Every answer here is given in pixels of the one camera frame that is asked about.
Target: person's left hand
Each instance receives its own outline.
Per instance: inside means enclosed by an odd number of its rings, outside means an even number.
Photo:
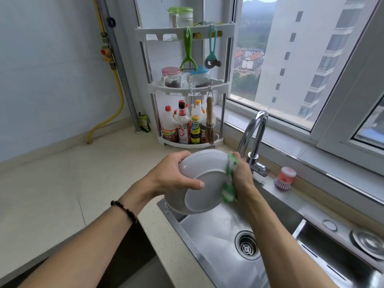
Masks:
[[[167,155],[142,180],[152,185],[156,196],[180,189],[203,189],[204,183],[202,181],[188,178],[179,172],[179,162],[190,154],[188,150],[183,150]]]

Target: white tile sill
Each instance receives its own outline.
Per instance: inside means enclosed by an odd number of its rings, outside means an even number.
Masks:
[[[221,106],[214,112],[221,118]],[[240,140],[250,118],[225,110],[224,137]],[[278,165],[293,167],[298,176],[384,224],[384,177],[297,138],[267,127],[259,153]]]

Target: window pane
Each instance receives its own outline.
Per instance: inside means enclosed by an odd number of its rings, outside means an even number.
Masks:
[[[244,1],[229,98],[311,130],[374,2]]]
[[[354,139],[384,149],[384,98],[373,109]]]

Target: blue lid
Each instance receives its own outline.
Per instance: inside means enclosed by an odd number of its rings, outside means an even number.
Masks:
[[[199,66],[197,68],[197,71],[195,71],[194,69],[193,70],[190,70],[189,71],[192,75],[198,75],[198,74],[205,74],[207,72],[209,72],[209,69],[207,69],[206,67],[204,66]]]

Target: bracelet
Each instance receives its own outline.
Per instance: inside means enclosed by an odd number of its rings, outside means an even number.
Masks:
[[[137,223],[136,215],[131,210],[126,208],[121,202],[112,200],[111,201],[111,206],[113,206],[113,205],[116,205],[116,206],[120,207],[122,210],[124,210],[127,213],[129,219],[132,220],[133,223]]]

